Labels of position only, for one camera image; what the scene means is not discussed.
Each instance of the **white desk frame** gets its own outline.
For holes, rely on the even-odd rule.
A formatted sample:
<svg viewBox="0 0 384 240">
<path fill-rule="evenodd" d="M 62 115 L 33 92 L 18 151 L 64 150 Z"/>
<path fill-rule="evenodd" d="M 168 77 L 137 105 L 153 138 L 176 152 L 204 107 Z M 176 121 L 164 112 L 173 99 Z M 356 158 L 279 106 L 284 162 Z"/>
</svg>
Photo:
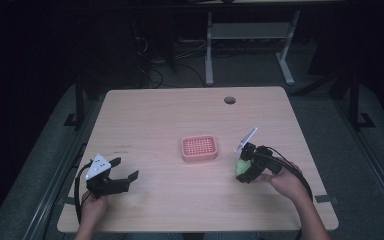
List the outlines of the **white desk frame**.
<svg viewBox="0 0 384 240">
<path fill-rule="evenodd" d="M 213 23 L 212 13 L 208 13 L 207 54 L 205 56 L 206 84 L 214 84 L 213 62 L 211 59 L 212 39 L 285 39 L 281 52 L 276 53 L 286 84 L 294 85 L 295 81 L 286 63 L 286 55 L 294 36 L 300 11 L 295 11 L 290 22 L 279 23 Z"/>
</svg>

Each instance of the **light green object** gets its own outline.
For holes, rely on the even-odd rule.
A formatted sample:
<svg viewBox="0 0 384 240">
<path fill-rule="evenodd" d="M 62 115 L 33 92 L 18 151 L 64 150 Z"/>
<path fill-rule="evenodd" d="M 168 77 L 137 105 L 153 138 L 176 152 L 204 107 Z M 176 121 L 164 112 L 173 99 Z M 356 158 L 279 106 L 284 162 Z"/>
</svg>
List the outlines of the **light green object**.
<svg viewBox="0 0 384 240">
<path fill-rule="evenodd" d="M 236 176 L 245 173 L 249 167 L 251 167 L 251 161 L 244 161 L 242 159 L 239 159 L 236 163 Z"/>
</svg>

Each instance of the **light wood tabletop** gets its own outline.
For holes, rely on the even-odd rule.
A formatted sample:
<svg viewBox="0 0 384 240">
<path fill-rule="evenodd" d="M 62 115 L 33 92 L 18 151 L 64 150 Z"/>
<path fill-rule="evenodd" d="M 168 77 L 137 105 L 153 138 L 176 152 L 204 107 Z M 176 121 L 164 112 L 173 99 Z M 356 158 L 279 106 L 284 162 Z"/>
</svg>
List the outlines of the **light wood tabletop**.
<svg viewBox="0 0 384 240">
<path fill-rule="evenodd" d="M 234 104 L 224 99 L 233 97 Z M 298 230 L 293 204 L 270 184 L 240 183 L 234 150 L 253 127 L 251 143 L 278 150 L 296 163 L 314 196 L 326 195 L 289 99 L 280 87 L 110 91 L 80 167 L 101 154 L 121 157 L 110 178 L 139 170 L 130 191 L 110 195 L 99 229 L 105 232 L 211 232 Z M 213 135 L 218 156 L 186 163 L 181 139 Z M 80 195 L 86 191 L 83 173 Z M 74 196 L 72 187 L 69 197 Z M 330 202 L 315 206 L 329 230 L 338 227 Z M 75 207 L 65 204 L 62 232 L 77 231 Z"/>
</svg>

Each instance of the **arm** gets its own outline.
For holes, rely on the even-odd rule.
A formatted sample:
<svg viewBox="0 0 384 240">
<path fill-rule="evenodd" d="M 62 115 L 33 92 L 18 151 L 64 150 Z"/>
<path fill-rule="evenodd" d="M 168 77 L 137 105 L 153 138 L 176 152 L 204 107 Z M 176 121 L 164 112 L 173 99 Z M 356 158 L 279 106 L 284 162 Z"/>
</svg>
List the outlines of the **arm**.
<svg viewBox="0 0 384 240">
<path fill-rule="evenodd" d="M 82 199 L 82 219 L 75 240 L 92 239 L 95 228 L 104 216 L 108 204 L 108 196 L 96 199 L 89 191 L 83 194 Z"/>
<path fill-rule="evenodd" d="M 287 169 L 282 168 L 277 175 L 262 174 L 261 179 L 269 182 L 276 191 L 292 201 L 301 220 L 302 233 L 305 239 L 330 239 L 312 200 L 307 194 L 307 190 L 297 177 Z"/>
</svg>

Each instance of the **pink basket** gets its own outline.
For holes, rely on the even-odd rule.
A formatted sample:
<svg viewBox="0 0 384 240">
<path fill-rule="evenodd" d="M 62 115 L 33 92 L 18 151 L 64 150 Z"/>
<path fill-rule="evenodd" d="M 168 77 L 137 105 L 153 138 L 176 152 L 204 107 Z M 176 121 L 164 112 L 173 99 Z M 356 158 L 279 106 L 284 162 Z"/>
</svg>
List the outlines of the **pink basket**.
<svg viewBox="0 0 384 240">
<path fill-rule="evenodd" d="M 217 157 L 213 136 L 196 136 L 182 139 L 182 158 L 185 162 L 211 160 Z"/>
</svg>

